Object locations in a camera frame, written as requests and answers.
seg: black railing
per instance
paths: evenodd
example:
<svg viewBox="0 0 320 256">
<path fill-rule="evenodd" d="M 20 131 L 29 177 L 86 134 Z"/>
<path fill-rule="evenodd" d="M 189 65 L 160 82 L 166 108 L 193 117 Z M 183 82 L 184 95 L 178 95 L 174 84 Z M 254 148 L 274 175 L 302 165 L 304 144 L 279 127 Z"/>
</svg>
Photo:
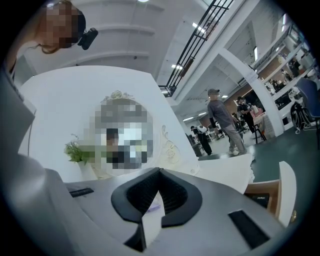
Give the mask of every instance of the black railing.
<svg viewBox="0 0 320 256">
<path fill-rule="evenodd" d="M 173 69 L 168 82 L 166 85 L 159 86 L 165 97 L 172 97 L 175 93 L 181 79 L 196 59 L 198 52 L 215 30 L 222 16 L 229 10 L 233 1 L 234 0 L 213 0 L 209 5 L 184 47 L 180 58 L 176 62 L 176 68 Z"/>
</svg>

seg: white column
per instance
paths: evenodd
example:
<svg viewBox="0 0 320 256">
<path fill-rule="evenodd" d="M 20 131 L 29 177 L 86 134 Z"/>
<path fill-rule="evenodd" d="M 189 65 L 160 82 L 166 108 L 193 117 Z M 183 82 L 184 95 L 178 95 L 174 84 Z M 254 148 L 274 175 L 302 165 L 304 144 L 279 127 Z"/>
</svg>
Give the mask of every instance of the white column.
<svg viewBox="0 0 320 256">
<path fill-rule="evenodd" d="M 225 58 L 238 72 L 244 77 L 248 84 L 252 87 L 256 95 L 259 97 L 269 119 L 272 124 L 274 135 L 279 136 L 284 133 L 284 125 L 279 115 L 278 108 L 272 99 L 269 91 L 258 78 L 257 73 L 252 70 L 247 64 L 244 64 L 240 59 L 233 55 L 230 51 L 223 48 L 219 54 Z"/>
</svg>

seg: gray cap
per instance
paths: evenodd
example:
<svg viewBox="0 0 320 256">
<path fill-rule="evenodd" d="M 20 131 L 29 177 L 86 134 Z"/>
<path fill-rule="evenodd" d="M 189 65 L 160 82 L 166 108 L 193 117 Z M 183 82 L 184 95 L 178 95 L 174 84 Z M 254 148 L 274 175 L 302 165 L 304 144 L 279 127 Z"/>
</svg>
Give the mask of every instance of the gray cap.
<svg viewBox="0 0 320 256">
<path fill-rule="evenodd" d="M 210 96 L 211 94 L 213 95 L 219 95 L 220 90 L 216 90 L 216 89 L 209 89 L 208 90 L 208 96 Z"/>
</svg>

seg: gray pants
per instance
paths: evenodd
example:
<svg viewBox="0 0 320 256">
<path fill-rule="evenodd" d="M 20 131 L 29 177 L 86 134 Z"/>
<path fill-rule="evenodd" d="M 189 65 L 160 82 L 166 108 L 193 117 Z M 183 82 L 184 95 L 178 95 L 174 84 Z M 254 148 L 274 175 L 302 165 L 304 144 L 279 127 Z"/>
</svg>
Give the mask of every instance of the gray pants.
<svg viewBox="0 0 320 256">
<path fill-rule="evenodd" d="M 229 151 L 234 151 L 235 147 L 238 148 L 239 152 L 241 154 L 247 153 L 247 150 L 245 148 L 245 145 L 242 142 L 241 136 L 236 130 L 236 127 L 234 124 L 230 124 L 229 126 L 223 128 L 223 131 L 229 136 L 230 138 L 230 147 Z"/>
</svg>

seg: white panel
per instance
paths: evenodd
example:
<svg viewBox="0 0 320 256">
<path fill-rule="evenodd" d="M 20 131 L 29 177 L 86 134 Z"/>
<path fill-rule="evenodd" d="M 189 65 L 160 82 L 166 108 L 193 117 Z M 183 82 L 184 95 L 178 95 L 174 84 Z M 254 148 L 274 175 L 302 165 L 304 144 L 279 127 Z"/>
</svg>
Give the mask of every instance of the white panel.
<svg viewBox="0 0 320 256">
<path fill-rule="evenodd" d="M 105 96 L 110 96 L 116 90 L 133 96 L 153 117 L 154 127 L 157 127 L 157 130 L 153 129 L 153 141 L 158 141 L 155 145 L 159 145 L 157 150 L 160 151 L 158 155 L 156 149 L 153 150 L 153 156 L 158 156 L 154 159 L 154 166 L 160 165 L 188 174 L 197 173 L 198 159 L 152 76 L 117 67 L 61 68 L 36 75 L 25 83 L 21 93 L 37 109 L 30 135 L 29 156 L 39 161 L 44 168 L 56 170 L 64 182 L 81 181 L 78 165 L 69 162 L 68 156 L 64 154 L 65 143 L 73 139 L 71 134 L 81 137 L 89 126 L 90 117 L 95 115 L 96 107 Z M 168 149 L 161 146 L 162 143 L 167 145 L 163 141 L 163 126 L 167 132 L 166 137 L 177 147 L 170 148 L 175 152 L 170 159 L 164 153 Z"/>
<path fill-rule="evenodd" d="M 296 202 L 297 182 L 295 172 L 289 164 L 282 161 L 279 163 L 279 167 L 281 182 L 279 221 L 287 227 Z"/>
</svg>

